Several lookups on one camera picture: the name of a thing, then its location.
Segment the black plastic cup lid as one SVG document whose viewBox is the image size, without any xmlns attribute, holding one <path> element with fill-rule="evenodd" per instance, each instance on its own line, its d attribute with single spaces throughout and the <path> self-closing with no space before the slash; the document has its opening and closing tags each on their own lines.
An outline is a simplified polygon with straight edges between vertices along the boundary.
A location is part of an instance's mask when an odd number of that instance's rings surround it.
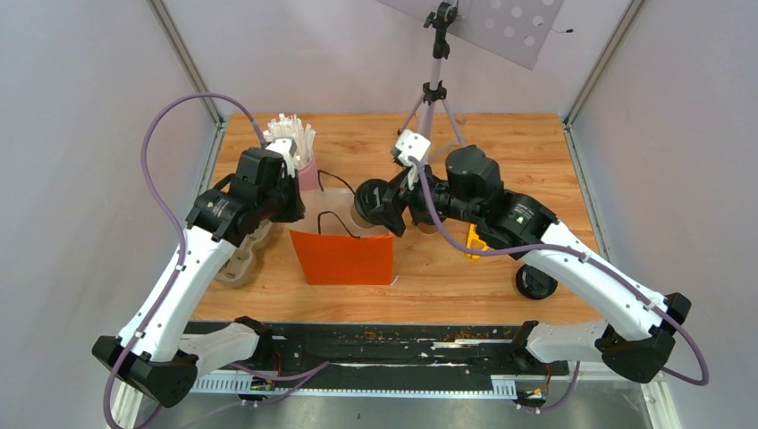
<svg viewBox="0 0 758 429">
<path fill-rule="evenodd" d="M 369 220 L 369 211 L 376 206 L 380 206 L 378 186 L 383 181 L 382 179 L 369 179 L 361 183 L 356 189 L 354 204 L 369 222 L 371 222 Z"/>
</svg>

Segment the orange paper bag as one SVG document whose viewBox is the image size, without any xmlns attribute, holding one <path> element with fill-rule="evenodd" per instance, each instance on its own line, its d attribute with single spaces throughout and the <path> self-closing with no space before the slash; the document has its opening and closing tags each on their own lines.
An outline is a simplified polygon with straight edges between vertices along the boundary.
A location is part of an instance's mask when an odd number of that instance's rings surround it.
<svg viewBox="0 0 758 429">
<path fill-rule="evenodd" d="M 352 219 L 354 194 L 347 181 L 323 169 L 316 171 L 315 187 L 301 192 L 305 217 L 288 231 L 307 284 L 382 286 L 397 279 L 393 236 Z"/>
</svg>

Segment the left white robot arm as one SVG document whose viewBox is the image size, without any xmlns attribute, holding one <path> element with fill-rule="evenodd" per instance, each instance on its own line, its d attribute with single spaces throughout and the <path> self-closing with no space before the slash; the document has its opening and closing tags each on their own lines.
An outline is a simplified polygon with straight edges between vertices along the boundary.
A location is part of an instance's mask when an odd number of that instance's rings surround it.
<svg viewBox="0 0 758 429">
<path fill-rule="evenodd" d="M 183 240 L 134 317 L 115 336 L 101 336 L 93 356 L 118 378 L 165 408 L 180 403 L 195 381 L 244 361 L 253 369 L 274 357 L 271 332 L 243 316 L 222 330 L 181 336 L 210 282 L 262 223 L 295 223 L 304 204 L 291 142 L 277 139 L 242 152 L 233 174 L 200 194 L 186 217 Z"/>
</svg>

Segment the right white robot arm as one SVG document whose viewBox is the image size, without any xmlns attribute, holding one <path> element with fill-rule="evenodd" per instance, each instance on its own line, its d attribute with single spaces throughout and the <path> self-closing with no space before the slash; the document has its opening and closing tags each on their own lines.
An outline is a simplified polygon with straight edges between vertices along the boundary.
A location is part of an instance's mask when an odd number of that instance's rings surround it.
<svg viewBox="0 0 758 429">
<path fill-rule="evenodd" d="M 616 374 L 648 383 L 666 370 L 691 303 L 679 293 L 650 290 L 599 257 L 557 215 L 535 198 L 509 190 L 498 163 L 480 148 L 448 154 L 444 178 L 412 150 L 395 149 L 400 172 L 358 186 L 353 217 L 358 223 L 406 230 L 441 227 L 447 219 L 471 224 L 487 256 L 507 254 L 559 282 L 587 302 L 600 320 L 586 324 L 528 321 L 510 349 L 512 365 L 533 373 L 555 361 L 602 362 Z"/>
</svg>

